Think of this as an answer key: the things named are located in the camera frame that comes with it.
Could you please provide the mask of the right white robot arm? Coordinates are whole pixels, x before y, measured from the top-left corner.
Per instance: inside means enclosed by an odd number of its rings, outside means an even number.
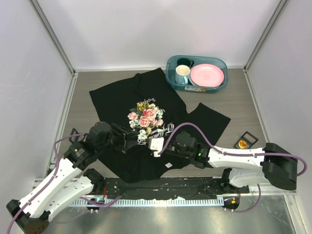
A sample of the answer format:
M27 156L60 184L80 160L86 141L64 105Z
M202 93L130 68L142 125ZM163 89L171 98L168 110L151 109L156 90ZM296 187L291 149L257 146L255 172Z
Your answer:
M187 132L168 139L159 152L187 159L197 168L224 168L220 187L230 193L254 184L271 184L288 191L297 187L298 160L275 143L264 148L227 149L199 143Z

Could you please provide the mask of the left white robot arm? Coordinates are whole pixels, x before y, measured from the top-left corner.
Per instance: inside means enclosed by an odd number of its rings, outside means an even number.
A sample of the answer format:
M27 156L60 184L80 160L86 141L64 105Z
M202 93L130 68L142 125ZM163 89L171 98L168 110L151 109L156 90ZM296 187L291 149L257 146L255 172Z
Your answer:
M100 194L104 177L89 165L104 152L126 152L137 144L137 130L117 124L97 122L88 133L73 130L67 139L70 147L63 157L56 155L53 171L28 195L12 199L6 208L25 234L43 233L53 218L71 202L88 194Z

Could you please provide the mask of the round orange brooch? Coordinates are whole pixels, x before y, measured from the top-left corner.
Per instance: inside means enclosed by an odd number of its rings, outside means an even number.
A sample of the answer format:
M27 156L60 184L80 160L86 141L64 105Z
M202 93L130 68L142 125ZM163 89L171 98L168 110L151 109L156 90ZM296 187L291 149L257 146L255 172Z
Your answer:
M244 141L244 140L240 140L240 141L238 142L237 145L238 145L238 147L241 148L241 149L246 149L246 148L248 147L247 142Z

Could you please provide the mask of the black floral print t-shirt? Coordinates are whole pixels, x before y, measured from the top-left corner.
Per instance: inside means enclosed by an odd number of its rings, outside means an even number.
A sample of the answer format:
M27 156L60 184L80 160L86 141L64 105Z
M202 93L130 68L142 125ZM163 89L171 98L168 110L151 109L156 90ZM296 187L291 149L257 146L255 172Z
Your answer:
M161 69L110 83L91 91L90 97L100 121L137 130L147 140L186 131L199 143L216 144L230 123L229 117L202 103L188 113ZM154 157L147 143L125 153L110 150L99 160L128 183L158 179L165 172L190 163L176 156Z

